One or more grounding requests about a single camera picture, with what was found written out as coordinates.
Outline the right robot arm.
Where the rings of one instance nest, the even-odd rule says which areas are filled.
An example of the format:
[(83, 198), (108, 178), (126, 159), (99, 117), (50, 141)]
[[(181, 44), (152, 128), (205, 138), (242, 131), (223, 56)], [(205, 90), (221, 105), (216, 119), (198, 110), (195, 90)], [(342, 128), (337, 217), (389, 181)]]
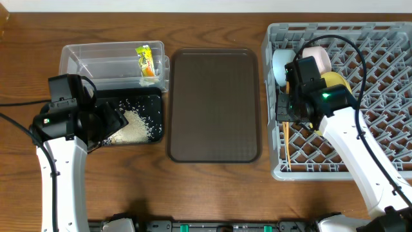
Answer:
[(316, 220), (315, 230), (411, 231), (411, 186), (371, 134), (344, 78), (321, 74), (314, 57), (288, 59), (285, 88), (277, 96), (277, 121), (309, 122), (321, 133), (352, 175), (370, 216), (332, 214)]

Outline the pink bowl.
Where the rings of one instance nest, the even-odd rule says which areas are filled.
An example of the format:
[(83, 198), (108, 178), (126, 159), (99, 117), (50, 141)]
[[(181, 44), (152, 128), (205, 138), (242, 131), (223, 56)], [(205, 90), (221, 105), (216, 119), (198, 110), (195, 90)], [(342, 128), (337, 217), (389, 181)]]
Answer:
[(332, 70), (331, 60), (327, 51), (322, 46), (313, 46), (305, 48), (302, 52), (303, 58), (312, 56), (315, 59), (319, 73), (330, 72)]

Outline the light blue bowl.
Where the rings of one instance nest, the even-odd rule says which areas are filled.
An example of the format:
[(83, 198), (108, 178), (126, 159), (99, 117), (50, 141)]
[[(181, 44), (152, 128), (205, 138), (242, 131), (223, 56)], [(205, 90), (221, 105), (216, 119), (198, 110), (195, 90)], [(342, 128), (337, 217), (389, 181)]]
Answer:
[(272, 56), (272, 71), (274, 79), (280, 87), (286, 86), (286, 69), (285, 66), (292, 62), (295, 52), (289, 49), (277, 49)]

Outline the yellow plate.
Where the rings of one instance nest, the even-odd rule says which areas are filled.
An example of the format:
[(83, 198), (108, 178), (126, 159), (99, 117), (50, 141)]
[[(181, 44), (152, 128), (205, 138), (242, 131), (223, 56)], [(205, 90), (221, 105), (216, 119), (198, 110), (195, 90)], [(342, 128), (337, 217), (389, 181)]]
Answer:
[(350, 85), (347, 80), (336, 72), (327, 72), (321, 75), (321, 80), (326, 83), (326, 88), (316, 90), (310, 94), (310, 99), (314, 107), (314, 113), (310, 122), (312, 129), (320, 136), (321, 121), (324, 117), (334, 116), (334, 111), (355, 106), (355, 99), (352, 95)]

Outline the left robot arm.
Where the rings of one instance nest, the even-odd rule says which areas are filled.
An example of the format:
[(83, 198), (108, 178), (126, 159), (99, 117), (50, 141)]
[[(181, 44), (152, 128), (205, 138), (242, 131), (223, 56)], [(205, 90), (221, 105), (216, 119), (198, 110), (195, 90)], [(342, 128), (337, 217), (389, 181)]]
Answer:
[(128, 121), (115, 104), (97, 103), (97, 88), (85, 76), (59, 75), (48, 85), (51, 100), (30, 125), (41, 166), (41, 229), (89, 231), (86, 157)]

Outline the rice and nut scraps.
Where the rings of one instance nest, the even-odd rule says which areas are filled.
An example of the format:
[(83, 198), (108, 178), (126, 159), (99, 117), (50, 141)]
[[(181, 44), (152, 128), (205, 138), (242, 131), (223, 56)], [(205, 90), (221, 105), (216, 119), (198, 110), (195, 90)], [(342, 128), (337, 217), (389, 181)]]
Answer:
[(104, 140), (103, 146), (158, 142), (164, 134), (162, 99), (146, 95), (119, 99), (118, 108), (128, 125)]

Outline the white tissue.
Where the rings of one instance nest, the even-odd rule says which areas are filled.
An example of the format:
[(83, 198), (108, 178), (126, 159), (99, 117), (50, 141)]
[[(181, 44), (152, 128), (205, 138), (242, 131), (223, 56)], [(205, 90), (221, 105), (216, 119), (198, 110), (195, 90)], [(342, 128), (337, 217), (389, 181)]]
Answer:
[(141, 87), (149, 87), (149, 86), (156, 85), (157, 83), (158, 83), (158, 79), (157, 79), (157, 78), (142, 77), (142, 78), (139, 80), (139, 85), (141, 85)]

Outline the green yellow snack wrapper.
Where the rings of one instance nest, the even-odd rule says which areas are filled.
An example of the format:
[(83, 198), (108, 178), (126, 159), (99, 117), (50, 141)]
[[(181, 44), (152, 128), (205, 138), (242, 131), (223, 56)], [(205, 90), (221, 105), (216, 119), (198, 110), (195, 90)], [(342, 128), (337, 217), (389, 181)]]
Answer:
[(149, 45), (143, 45), (135, 49), (138, 56), (138, 63), (144, 77), (155, 76), (153, 55)]

